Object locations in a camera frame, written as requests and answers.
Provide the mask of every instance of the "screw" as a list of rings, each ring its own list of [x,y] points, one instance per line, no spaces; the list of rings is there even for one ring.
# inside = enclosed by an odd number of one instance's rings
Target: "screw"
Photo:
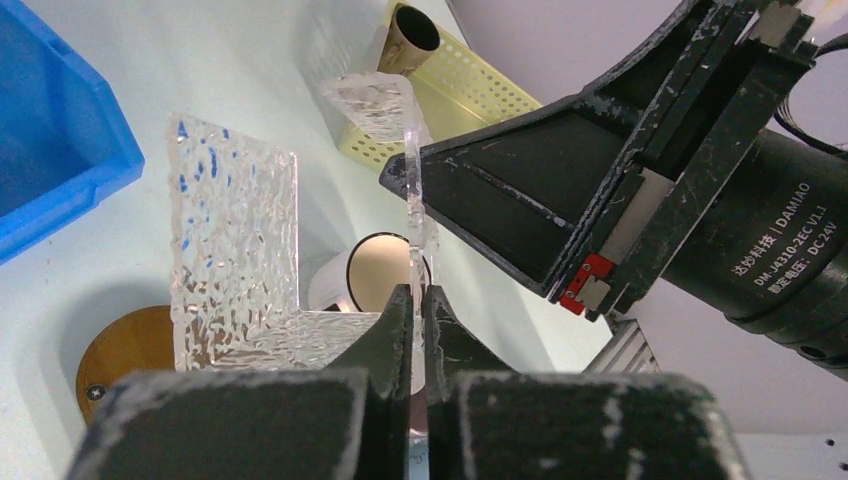
[[[91,402],[99,402],[100,400],[103,400],[104,395],[106,395],[106,385],[95,383],[94,385],[89,385],[88,388],[85,389],[85,398]]]

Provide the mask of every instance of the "cylindrical container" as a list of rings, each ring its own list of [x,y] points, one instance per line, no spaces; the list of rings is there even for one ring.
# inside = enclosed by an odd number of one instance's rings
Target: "cylindrical container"
[[[409,268],[409,241],[395,233],[369,235],[318,269],[309,282],[309,309],[382,312],[395,287],[409,284]]]
[[[104,395],[134,371],[174,370],[171,307],[143,308],[124,315],[91,342],[77,369],[77,402],[91,423]]]
[[[377,71],[407,76],[441,45],[436,24],[417,8],[399,6],[392,14],[389,35]]]

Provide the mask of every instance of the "red component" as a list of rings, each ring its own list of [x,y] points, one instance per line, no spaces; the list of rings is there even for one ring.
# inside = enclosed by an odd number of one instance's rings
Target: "red component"
[[[609,276],[613,267],[615,267],[615,264],[611,261],[597,253],[590,253],[586,257],[586,260],[583,261],[583,265],[580,266],[580,269],[574,275],[574,278],[571,280],[568,288],[565,289],[565,293],[563,293],[562,297],[559,299],[559,304],[575,315],[583,314],[583,310],[586,307],[575,300],[577,298],[577,294],[583,289],[583,285],[586,284],[586,280],[588,280],[590,276],[594,275],[595,278],[603,280]]]

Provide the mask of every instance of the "clear acrylic sheet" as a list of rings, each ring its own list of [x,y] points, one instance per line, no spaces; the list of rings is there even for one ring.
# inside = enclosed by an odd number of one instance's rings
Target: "clear acrylic sheet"
[[[300,310],[293,153],[187,115],[167,140],[177,370],[322,368],[374,324]]]
[[[378,142],[403,141],[409,214],[410,285],[413,299],[412,392],[424,386],[423,285],[438,282],[439,237],[436,222],[424,213],[421,184],[422,144],[432,143],[412,85],[406,77],[373,73],[330,80],[322,92],[345,116]]]

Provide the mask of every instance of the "white table surface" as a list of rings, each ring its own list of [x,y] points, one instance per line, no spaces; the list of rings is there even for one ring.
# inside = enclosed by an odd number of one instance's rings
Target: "white table surface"
[[[120,316],[169,303],[170,113],[299,154],[306,259],[402,232],[405,205],[336,151],[307,83],[357,60],[386,0],[25,3],[109,81],[147,161],[139,181],[0,267],[0,478],[55,478],[84,432],[74,381],[88,344]],[[442,0],[412,3],[459,36]],[[609,338],[447,234],[442,262],[459,318],[519,370],[579,371]]]

